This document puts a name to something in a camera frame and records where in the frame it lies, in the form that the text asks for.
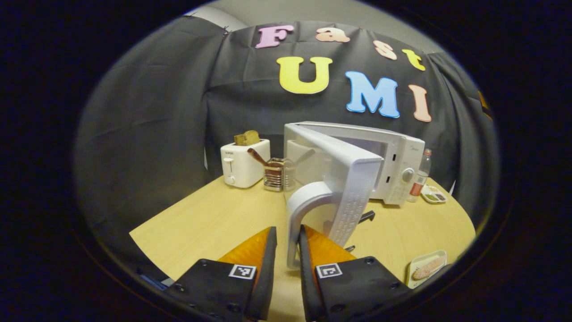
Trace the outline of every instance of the blue letter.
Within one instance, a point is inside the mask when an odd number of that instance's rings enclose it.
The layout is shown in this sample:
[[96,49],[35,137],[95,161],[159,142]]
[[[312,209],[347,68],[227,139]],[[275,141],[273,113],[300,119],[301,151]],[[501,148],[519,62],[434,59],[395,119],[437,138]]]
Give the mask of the blue letter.
[[395,99],[395,88],[397,82],[390,78],[382,78],[379,80],[377,87],[371,85],[367,77],[360,72],[346,72],[345,75],[352,83],[352,100],[347,105],[349,111],[365,112],[366,107],[362,104],[362,96],[365,98],[367,107],[370,112],[375,113],[379,102],[382,101],[382,107],[379,113],[383,116],[398,118],[399,111]]

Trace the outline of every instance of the table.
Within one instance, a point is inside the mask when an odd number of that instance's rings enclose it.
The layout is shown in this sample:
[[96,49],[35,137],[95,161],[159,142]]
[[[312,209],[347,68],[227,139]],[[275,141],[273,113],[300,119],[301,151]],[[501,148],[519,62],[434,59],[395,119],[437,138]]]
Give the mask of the table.
[[[444,249],[452,263],[475,237],[467,213],[445,189],[448,201],[431,205],[385,205],[371,199],[365,211],[373,221],[359,224],[346,247],[355,245],[357,258],[374,256],[391,273],[406,281],[407,265],[415,257]],[[141,250],[165,274],[179,279],[197,260],[218,260],[238,244],[268,226],[276,226],[274,287],[269,321],[305,321],[300,272],[286,267],[288,211],[283,193],[228,186],[222,177],[195,191],[130,232]]]

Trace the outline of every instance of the foam letter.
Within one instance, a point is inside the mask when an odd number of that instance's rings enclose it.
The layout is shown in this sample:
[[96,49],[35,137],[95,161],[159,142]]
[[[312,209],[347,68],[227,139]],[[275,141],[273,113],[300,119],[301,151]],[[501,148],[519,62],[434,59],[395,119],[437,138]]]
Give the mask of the foam letter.
[[409,58],[409,62],[411,63],[411,65],[413,65],[413,67],[419,69],[419,70],[425,70],[425,66],[421,65],[419,63],[419,61],[421,60],[421,57],[417,56],[413,50],[410,49],[402,49],[402,52],[404,52],[407,55],[407,58]]
[[431,115],[427,110],[427,100],[425,99],[425,94],[427,91],[417,85],[409,85],[409,89],[413,92],[413,97],[415,98],[415,113],[413,116],[423,122],[430,122]]
[[284,40],[286,38],[286,30],[291,32],[294,30],[294,26],[275,26],[260,28],[260,42],[256,45],[256,48],[266,48],[266,47],[276,47],[280,45],[280,41],[276,41],[276,38]]
[[316,64],[316,79],[306,83],[300,81],[300,63],[302,57],[281,57],[276,60],[280,64],[280,85],[288,91],[296,94],[314,94],[325,90],[329,84],[328,66],[333,62],[326,57],[312,57],[310,61]]
[[399,117],[395,98],[396,81],[390,78],[381,78],[374,89],[363,73],[346,72],[345,75],[352,83],[352,100],[347,105],[349,111],[365,112],[366,107],[362,104],[363,97],[370,112],[375,113],[381,101],[382,107],[379,109],[381,115],[393,118]]
[[375,50],[378,51],[380,55],[385,58],[389,58],[391,60],[396,60],[397,55],[393,52],[393,48],[386,44],[385,42],[381,42],[379,40],[374,40]]
[[316,39],[319,41],[349,41],[349,38],[345,35],[345,32],[338,28],[320,28],[316,30],[316,32],[318,33],[316,35]]

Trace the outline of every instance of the white toaster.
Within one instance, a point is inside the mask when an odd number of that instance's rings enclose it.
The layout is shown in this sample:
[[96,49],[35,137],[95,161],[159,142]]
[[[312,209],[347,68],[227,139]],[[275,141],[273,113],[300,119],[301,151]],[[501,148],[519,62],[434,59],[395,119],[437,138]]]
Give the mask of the white toaster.
[[264,160],[270,160],[270,141],[267,139],[260,139],[260,142],[250,146],[237,146],[231,143],[220,148],[226,184],[248,188],[264,176],[263,165],[248,154],[249,148],[253,148]]

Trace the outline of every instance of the microwave door handle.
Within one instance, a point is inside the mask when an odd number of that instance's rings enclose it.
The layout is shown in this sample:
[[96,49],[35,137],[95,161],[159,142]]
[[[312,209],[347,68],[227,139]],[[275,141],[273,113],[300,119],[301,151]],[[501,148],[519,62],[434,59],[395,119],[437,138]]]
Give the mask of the microwave door handle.
[[321,205],[331,203],[333,192],[323,181],[309,183],[296,190],[286,203],[290,211],[290,226],[288,229],[288,252],[286,265],[290,269],[300,267],[300,261],[296,259],[296,248],[300,236],[300,225],[306,214]]

